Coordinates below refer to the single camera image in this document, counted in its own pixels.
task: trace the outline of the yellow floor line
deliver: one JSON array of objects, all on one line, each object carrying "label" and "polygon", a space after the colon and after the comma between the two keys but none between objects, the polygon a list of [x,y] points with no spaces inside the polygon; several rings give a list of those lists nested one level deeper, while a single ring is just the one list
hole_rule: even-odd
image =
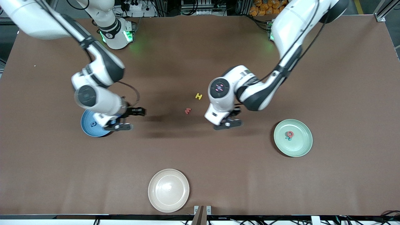
[{"label": "yellow floor line", "polygon": [[359,14],[359,15],[363,15],[364,12],[362,11],[361,4],[360,4],[360,0],[354,0],[354,3],[355,3],[355,5],[356,5],[358,14]]}]

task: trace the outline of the pile of orange blocks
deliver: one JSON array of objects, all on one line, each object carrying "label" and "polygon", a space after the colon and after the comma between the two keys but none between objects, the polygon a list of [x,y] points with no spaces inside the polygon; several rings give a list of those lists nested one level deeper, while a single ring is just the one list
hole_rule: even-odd
[{"label": "pile of orange blocks", "polygon": [[288,0],[253,0],[249,15],[263,16],[266,14],[278,14],[288,4]]}]

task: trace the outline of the green led indicator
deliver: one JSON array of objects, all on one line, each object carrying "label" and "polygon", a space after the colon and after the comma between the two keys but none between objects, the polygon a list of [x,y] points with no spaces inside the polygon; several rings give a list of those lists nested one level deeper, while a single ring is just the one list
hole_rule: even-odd
[{"label": "green led indicator", "polygon": [[125,38],[126,38],[126,40],[127,40],[128,42],[131,42],[131,41],[133,40],[133,38],[132,38],[132,32],[124,31],[124,35],[125,35]]},{"label": "green led indicator", "polygon": [[100,31],[100,35],[101,35],[101,37],[103,38],[103,42],[106,43],[106,39],[104,39],[104,36],[103,36],[103,34],[101,33],[101,31]]}]

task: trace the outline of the table surface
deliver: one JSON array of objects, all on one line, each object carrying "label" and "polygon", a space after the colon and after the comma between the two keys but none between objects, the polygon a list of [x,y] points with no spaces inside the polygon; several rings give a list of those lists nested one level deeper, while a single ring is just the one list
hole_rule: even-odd
[{"label": "table surface", "polygon": [[[100,39],[90,20],[80,22]],[[254,22],[144,18],[135,43],[113,53],[148,114],[128,119],[133,131],[92,138],[81,130],[84,110],[70,83],[88,63],[85,53],[71,38],[19,33],[0,80],[1,214],[162,214],[147,189],[166,168],[190,183],[188,202],[173,214],[192,213],[194,205],[211,205],[217,215],[380,215],[400,208],[400,64],[385,24],[373,16],[326,25],[271,104],[243,110],[244,125],[225,131],[204,118],[209,82],[239,64],[262,77],[278,61]],[[110,90],[134,101],[123,85]],[[312,131],[304,157],[285,157],[273,144],[274,126],[284,119]]]}]

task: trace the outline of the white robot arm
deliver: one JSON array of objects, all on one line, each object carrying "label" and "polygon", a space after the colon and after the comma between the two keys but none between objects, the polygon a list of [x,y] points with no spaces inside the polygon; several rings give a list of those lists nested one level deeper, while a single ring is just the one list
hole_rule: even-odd
[{"label": "white robot arm", "polygon": [[265,83],[260,81],[245,66],[228,69],[221,77],[212,80],[208,87],[210,105],[205,118],[215,124],[215,129],[240,126],[240,120],[230,118],[240,112],[234,107],[235,96],[250,111],[267,107],[296,65],[305,36],[318,21],[329,23],[337,19],[347,6],[348,0],[292,0],[272,25],[280,61],[268,79]]},{"label": "white robot arm", "polygon": [[[130,124],[120,124],[119,120],[130,115],[145,115],[145,109],[131,107],[123,98],[107,89],[123,78],[124,64],[74,19],[55,12],[43,0],[0,0],[0,5],[28,35],[40,39],[71,36],[83,50],[95,57],[71,80],[76,103],[94,111],[94,119],[104,129],[130,130]],[[112,125],[113,120],[117,120],[117,123]]]}]

